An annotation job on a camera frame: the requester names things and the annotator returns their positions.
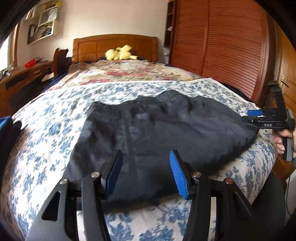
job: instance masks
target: wooden headboard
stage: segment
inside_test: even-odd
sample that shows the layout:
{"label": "wooden headboard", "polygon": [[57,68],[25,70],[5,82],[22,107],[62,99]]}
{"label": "wooden headboard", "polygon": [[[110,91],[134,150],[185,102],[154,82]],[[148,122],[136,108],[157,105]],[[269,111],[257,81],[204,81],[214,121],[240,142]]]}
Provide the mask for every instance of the wooden headboard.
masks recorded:
{"label": "wooden headboard", "polygon": [[109,49],[132,47],[132,55],[143,57],[150,62],[158,61],[158,41],[156,37],[134,34],[107,34],[74,39],[72,62],[96,61]]}

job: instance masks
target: red plastic container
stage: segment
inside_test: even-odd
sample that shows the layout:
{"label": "red plastic container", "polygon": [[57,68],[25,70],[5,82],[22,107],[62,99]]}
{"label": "red plastic container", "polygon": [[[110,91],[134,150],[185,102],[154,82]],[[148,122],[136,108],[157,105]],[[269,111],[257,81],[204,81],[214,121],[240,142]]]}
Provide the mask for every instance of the red plastic container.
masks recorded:
{"label": "red plastic container", "polygon": [[31,61],[29,61],[28,63],[25,64],[25,67],[28,69],[28,68],[31,68],[33,66],[35,66],[37,60],[33,59]]}

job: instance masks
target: yellow plush toy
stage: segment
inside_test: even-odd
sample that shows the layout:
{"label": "yellow plush toy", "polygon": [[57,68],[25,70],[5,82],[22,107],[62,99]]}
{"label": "yellow plush toy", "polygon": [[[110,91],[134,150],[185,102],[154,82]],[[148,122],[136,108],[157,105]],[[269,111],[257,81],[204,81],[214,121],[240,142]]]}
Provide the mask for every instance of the yellow plush toy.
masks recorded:
{"label": "yellow plush toy", "polygon": [[122,59],[137,59],[138,56],[131,55],[129,52],[131,50],[131,46],[124,45],[122,48],[109,49],[105,53],[105,57],[107,60],[122,60]]}

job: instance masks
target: bed sheet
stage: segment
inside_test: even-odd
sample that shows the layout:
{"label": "bed sheet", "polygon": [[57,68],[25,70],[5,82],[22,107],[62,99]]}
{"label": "bed sheet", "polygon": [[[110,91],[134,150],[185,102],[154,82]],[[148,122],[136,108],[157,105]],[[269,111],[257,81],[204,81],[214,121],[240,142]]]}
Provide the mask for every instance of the bed sheet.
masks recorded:
{"label": "bed sheet", "polygon": [[99,60],[91,64],[86,62],[72,64],[68,74],[58,84],[49,88],[49,91],[101,82],[155,80],[191,81],[200,78],[201,76],[189,71],[166,66],[163,63],[151,63],[148,60]]}
{"label": "bed sheet", "polygon": [[[189,97],[215,99],[238,114],[257,108],[212,79],[194,81],[128,81],[94,83],[47,91],[14,116],[23,130],[11,151],[2,179],[1,210],[15,233],[24,239],[43,202],[62,177],[94,101],[120,104],[137,96],[156,96],[174,89]],[[250,203],[262,189],[275,162],[271,131],[260,130],[252,146],[211,178],[233,178]],[[190,201],[168,197],[159,205],[105,215],[112,241],[181,240]],[[77,213],[80,240],[85,240],[81,212]],[[211,209],[209,240],[215,234],[215,205]]]}

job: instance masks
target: red wooden closet door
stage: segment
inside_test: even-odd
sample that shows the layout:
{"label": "red wooden closet door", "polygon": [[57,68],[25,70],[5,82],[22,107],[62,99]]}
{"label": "red wooden closet door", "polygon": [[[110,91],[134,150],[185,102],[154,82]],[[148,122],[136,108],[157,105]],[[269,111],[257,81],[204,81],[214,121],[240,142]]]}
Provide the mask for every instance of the red wooden closet door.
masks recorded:
{"label": "red wooden closet door", "polygon": [[209,0],[209,32],[202,75],[252,97],[261,59],[262,10],[253,0]]}
{"label": "red wooden closet door", "polygon": [[208,19],[208,0],[178,0],[171,64],[202,73],[202,52]]}

